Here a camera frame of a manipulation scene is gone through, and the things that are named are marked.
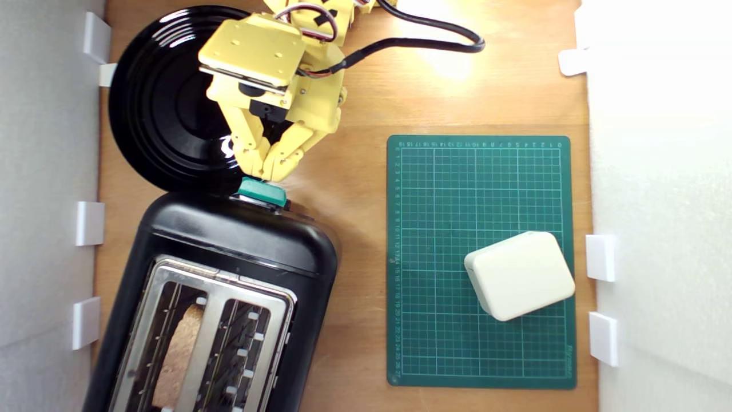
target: black plate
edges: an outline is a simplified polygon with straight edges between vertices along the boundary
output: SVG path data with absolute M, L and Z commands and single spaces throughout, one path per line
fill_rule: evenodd
M 147 26 L 127 46 L 109 92 L 114 140 L 132 167 L 165 191 L 230 194 L 244 174 L 224 145 L 229 127 L 206 97 L 198 50 L 227 19 L 248 12 L 198 6 Z

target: wire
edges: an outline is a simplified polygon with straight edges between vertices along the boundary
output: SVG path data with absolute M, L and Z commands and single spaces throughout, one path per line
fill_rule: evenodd
M 330 14 L 330 11 L 326 9 L 325 7 L 321 6 L 320 4 L 314 4 L 314 3 L 297 3 L 293 4 L 291 6 L 285 7 L 281 12 L 274 15 L 274 18 L 281 19 L 284 17 L 288 23 L 291 23 L 290 14 L 295 10 L 312 10 L 314 12 L 318 12 L 321 15 L 324 15 L 325 18 L 328 20 L 328 23 L 330 23 L 330 26 L 333 28 L 333 34 L 327 34 L 323 32 L 319 32 L 318 30 L 312 30 L 312 29 L 306 29 L 306 28 L 300 28 L 302 30 L 302 33 L 308 37 L 314 37 L 318 40 L 323 40 L 325 42 L 332 42 L 335 39 L 338 38 L 338 24 L 335 21 L 335 17 L 333 17 L 332 14 Z
M 431 18 L 423 18 L 401 12 L 396 7 L 392 6 L 387 0 L 376 0 L 376 2 L 381 6 L 381 8 L 383 8 L 389 14 L 395 16 L 396 18 L 408 21 L 410 23 L 436 27 L 437 29 L 442 29 L 448 32 L 459 34 L 460 36 L 463 36 L 466 39 L 472 41 L 473 44 L 467 45 L 462 43 L 446 42 L 442 40 L 390 37 L 388 39 L 379 40 L 378 42 L 372 43 L 360 50 L 353 52 L 352 54 L 349 54 L 345 59 L 341 60 L 336 65 L 328 67 L 327 69 L 318 71 L 300 70 L 300 72 L 304 73 L 308 77 L 313 77 L 317 75 L 325 75 L 323 77 L 330 76 L 331 74 L 337 73 L 342 69 L 352 67 L 356 63 L 361 62 L 363 59 L 370 56 L 371 54 L 376 53 L 377 51 L 382 51 L 385 48 L 390 47 L 431 48 L 436 50 L 457 51 L 461 53 L 479 53 L 480 51 L 483 51 L 483 49 L 485 49 L 485 40 L 483 40 L 483 37 L 470 29 L 466 29 L 465 27 L 458 26 L 457 24 L 453 23 L 433 20 Z

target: white box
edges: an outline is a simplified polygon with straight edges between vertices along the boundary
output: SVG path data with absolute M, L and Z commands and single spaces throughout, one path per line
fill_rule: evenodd
M 549 232 L 525 232 L 465 258 L 480 305 L 497 320 L 511 320 L 575 293 L 575 281 Z

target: green cutting mat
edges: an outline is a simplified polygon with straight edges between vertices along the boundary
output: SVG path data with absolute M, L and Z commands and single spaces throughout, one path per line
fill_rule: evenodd
M 387 378 L 392 385 L 572 389 L 575 299 L 509 322 L 483 312 L 463 258 L 552 232 L 574 268 L 569 139 L 389 139 Z

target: black cable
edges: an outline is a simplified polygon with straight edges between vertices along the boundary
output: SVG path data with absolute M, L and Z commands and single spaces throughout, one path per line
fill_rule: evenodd
M 363 59 L 370 56 L 371 54 L 376 53 L 377 51 L 381 51 L 385 48 L 390 47 L 432 48 L 436 50 L 457 51 L 461 53 L 479 53 L 485 48 L 485 41 L 483 40 L 483 37 L 470 29 L 466 29 L 465 27 L 458 26 L 457 24 L 453 23 L 447 23 L 444 21 L 433 20 L 431 18 L 424 18 L 401 12 L 396 7 L 392 6 L 387 0 L 376 1 L 384 10 L 386 10 L 389 14 L 395 16 L 396 18 L 408 21 L 410 23 L 422 24 L 423 26 L 435 27 L 437 29 L 447 30 L 448 32 L 459 34 L 472 41 L 473 44 L 466 45 L 462 43 L 446 42 L 442 40 L 390 37 L 388 39 L 379 40 L 376 43 L 372 43 L 360 50 L 353 52 L 352 54 L 349 54 L 345 59 L 341 60 L 336 65 L 328 67 L 327 69 L 309 72 L 310 75 L 336 73 L 339 70 L 347 69 L 355 65 L 356 63 L 362 61 Z

